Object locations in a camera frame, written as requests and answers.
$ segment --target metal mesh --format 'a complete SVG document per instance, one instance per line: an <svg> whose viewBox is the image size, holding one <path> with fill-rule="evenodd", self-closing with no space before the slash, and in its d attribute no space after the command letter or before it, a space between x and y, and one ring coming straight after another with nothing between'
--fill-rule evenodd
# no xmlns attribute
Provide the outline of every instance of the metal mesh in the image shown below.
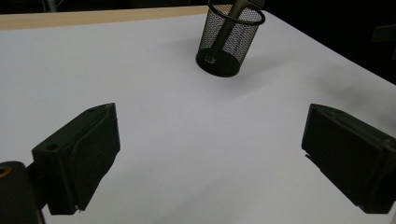
<svg viewBox="0 0 396 224"><path fill-rule="evenodd" d="M232 5L215 5L213 8L217 13L209 9L200 49L210 49L221 27L223 25L231 25L233 29L221 50L233 55L239 63L242 63L259 27L259 24L252 25L247 23L262 21L262 15L254 9L245 8L237 20L231 21L231 19L227 17L223 18L219 14L228 16Z"/></svg>

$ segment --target table surface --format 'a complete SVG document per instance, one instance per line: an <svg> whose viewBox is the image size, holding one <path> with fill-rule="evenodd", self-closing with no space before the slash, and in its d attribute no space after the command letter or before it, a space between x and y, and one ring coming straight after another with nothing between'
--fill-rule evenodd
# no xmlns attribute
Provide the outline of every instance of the table surface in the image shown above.
<svg viewBox="0 0 396 224"><path fill-rule="evenodd" d="M0 30L94 24L117 21L141 21L175 16L202 14L207 6L158 7L125 10L58 12L0 15Z"/></svg>
<svg viewBox="0 0 396 224"><path fill-rule="evenodd" d="M21 19L35 15L2 16L22 20L0 31L2 160L27 165L30 150L80 112L117 105L113 167L86 211L45 208L48 223L389 224L394 208L364 214L301 140L310 104L396 136L396 87L264 14L230 78L194 60L205 14L47 28Z"/></svg>

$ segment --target mesh pencil holder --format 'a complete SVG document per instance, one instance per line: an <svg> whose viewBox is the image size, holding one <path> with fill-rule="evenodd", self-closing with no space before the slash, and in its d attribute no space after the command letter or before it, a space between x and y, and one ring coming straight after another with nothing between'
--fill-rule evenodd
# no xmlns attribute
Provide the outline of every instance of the mesh pencil holder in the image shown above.
<svg viewBox="0 0 396 224"><path fill-rule="evenodd" d="M195 60L202 69L214 76L235 76L265 17L254 7L240 8L235 15L233 4L224 4L224 0L209 0L208 5L205 28Z"/></svg>

